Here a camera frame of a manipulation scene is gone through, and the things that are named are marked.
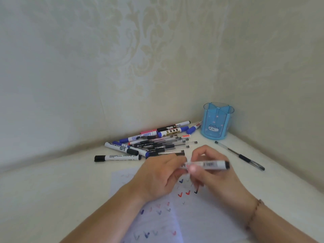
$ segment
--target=handwritten mark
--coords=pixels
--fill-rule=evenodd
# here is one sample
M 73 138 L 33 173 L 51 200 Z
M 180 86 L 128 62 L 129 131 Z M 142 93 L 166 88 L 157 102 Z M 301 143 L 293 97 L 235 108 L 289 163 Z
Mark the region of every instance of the handwritten mark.
M 145 238 L 147 239 L 149 237 L 149 235 L 150 235 L 150 232 L 148 232 L 147 234 L 144 232 L 144 235 L 145 235 Z
M 136 234 L 134 233 L 134 238 L 135 240 L 138 240 L 140 236 L 136 236 Z

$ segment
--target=white desk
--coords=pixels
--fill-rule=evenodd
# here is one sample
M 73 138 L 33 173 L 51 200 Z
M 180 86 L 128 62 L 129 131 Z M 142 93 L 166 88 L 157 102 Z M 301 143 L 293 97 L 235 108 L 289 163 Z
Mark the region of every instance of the white desk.
M 198 145 L 227 155 L 242 183 L 280 216 L 324 242 L 324 195 L 285 168 L 229 134 L 222 141 L 265 167 L 259 171 L 199 131 Z M 16 169 L 0 175 L 0 242 L 59 242 L 109 198 L 112 171 L 140 166 L 143 161 L 94 163 L 95 155 L 119 152 L 104 146 Z

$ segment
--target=bracelet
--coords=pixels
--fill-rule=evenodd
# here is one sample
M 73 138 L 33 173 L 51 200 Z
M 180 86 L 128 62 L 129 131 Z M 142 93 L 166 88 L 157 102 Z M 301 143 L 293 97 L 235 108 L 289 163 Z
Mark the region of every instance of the bracelet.
M 246 230 L 249 230 L 249 229 L 250 229 L 250 224 L 251 224 L 251 222 L 254 220 L 255 215 L 256 215 L 256 213 L 257 213 L 257 209 L 258 209 L 258 207 L 259 207 L 261 204 L 264 205 L 263 201 L 262 201 L 262 200 L 258 200 L 257 206 L 255 207 L 252 216 L 250 217 L 248 223 L 246 224 L 246 227 L 245 227 Z

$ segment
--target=blue pen holder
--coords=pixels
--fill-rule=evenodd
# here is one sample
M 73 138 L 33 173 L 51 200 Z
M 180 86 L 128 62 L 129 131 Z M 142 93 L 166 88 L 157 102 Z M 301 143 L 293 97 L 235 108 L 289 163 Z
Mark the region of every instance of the blue pen holder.
M 231 124 L 234 108 L 225 103 L 211 102 L 206 103 L 204 109 L 201 134 L 212 140 L 224 139 Z

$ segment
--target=blue marker cap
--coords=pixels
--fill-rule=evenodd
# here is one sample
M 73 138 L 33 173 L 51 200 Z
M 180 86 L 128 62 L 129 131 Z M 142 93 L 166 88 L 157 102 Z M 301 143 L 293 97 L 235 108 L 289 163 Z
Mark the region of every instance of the blue marker cap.
M 196 127 L 192 126 L 191 128 L 189 128 L 186 132 L 188 135 L 191 135 L 192 133 L 194 133 L 196 131 Z
M 128 138 L 120 139 L 119 142 L 120 143 L 127 143 L 128 142 Z
M 113 141 L 112 143 L 121 146 L 121 143 L 120 142 Z
M 180 127 L 180 129 L 181 129 L 181 132 L 184 132 L 184 131 L 186 131 L 187 129 L 189 129 L 189 126 Z

